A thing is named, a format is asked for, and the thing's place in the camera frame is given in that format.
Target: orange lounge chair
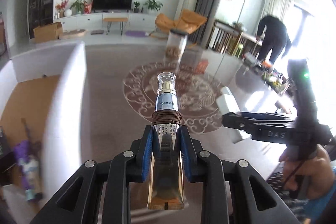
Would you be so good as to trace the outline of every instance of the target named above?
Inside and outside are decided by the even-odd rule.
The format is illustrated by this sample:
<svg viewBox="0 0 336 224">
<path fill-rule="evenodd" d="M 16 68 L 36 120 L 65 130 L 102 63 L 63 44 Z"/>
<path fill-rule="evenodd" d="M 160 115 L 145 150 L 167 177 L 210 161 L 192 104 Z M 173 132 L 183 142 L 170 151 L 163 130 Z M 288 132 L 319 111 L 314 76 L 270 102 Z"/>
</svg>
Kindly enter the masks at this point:
<svg viewBox="0 0 336 224">
<path fill-rule="evenodd" d="M 179 19 L 171 20 L 165 14 L 161 13 L 156 17 L 155 24 L 165 33 L 169 33 L 170 29 L 176 28 L 191 34 L 201 27 L 206 21 L 206 17 L 188 9 L 183 9 Z"/>
</svg>

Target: eye cream tube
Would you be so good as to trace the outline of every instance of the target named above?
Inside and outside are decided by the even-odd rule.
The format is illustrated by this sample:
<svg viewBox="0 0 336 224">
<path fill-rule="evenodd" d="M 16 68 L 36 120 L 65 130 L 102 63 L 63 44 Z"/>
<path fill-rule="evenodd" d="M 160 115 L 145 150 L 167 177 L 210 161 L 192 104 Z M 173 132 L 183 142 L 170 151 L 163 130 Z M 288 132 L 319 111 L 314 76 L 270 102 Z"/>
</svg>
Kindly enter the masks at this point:
<svg viewBox="0 0 336 224">
<path fill-rule="evenodd" d="M 176 76 L 171 72 L 163 72 L 157 79 L 159 89 L 155 111 L 178 110 Z M 148 209 L 184 209 L 181 147 L 177 137 L 179 125 L 163 123 L 154 125 L 154 128 Z"/>
</svg>

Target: brown elastic band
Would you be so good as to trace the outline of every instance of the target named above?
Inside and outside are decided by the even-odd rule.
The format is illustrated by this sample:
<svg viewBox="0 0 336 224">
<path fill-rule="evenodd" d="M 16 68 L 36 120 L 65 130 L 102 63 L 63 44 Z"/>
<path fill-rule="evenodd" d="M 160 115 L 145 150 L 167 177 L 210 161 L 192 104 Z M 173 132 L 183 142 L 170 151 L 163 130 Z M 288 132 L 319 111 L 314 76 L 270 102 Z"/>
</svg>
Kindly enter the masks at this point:
<svg viewBox="0 0 336 224">
<path fill-rule="evenodd" d="M 163 109 L 157 110 L 152 115 L 152 125 L 173 123 L 181 125 L 182 114 L 177 110 Z"/>
</svg>

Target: purple mat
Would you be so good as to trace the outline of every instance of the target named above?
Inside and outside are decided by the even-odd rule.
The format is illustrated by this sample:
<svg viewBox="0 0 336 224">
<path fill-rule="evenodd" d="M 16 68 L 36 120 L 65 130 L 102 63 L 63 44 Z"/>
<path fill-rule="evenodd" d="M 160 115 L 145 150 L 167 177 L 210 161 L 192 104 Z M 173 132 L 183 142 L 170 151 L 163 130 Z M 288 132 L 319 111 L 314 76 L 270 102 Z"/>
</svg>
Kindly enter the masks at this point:
<svg viewBox="0 0 336 224">
<path fill-rule="evenodd" d="M 126 31 L 125 35 L 128 37 L 146 37 L 146 32 L 143 31 Z"/>
</svg>

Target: clear cap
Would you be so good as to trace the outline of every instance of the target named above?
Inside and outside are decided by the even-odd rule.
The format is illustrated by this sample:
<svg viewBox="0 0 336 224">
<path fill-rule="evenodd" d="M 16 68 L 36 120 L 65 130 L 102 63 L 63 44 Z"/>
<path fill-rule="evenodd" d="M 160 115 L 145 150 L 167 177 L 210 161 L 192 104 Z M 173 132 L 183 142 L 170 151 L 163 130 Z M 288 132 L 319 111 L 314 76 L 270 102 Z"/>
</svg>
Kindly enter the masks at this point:
<svg viewBox="0 0 336 224">
<path fill-rule="evenodd" d="M 162 72 L 157 76 L 157 79 L 159 80 L 159 89 L 157 90 L 157 94 L 164 92 L 176 94 L 175 74 L 171 72 Z"/>
</svg>

